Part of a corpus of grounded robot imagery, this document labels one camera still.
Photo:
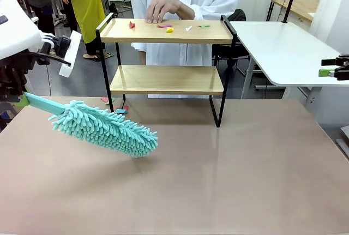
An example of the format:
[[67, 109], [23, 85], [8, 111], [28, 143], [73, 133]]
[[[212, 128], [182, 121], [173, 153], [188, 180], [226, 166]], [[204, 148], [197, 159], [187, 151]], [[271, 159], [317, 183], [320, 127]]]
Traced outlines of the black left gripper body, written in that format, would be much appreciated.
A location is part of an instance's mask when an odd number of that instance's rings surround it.
[[32, 59], [1, 60], [1, 101], [20, 102], [21, 96], [27, 92], [25, 77], [34, 67]]

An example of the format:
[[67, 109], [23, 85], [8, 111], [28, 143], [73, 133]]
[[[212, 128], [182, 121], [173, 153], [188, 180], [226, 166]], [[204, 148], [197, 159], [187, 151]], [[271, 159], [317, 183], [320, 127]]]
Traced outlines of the person's left hand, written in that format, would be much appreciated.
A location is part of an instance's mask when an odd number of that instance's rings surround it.
[[147, 23], [161, 23], [166, 13], [175, 14], [183, 20], [193, 20], [195, 12], [179, 0], [151, 0], [146, 11]]

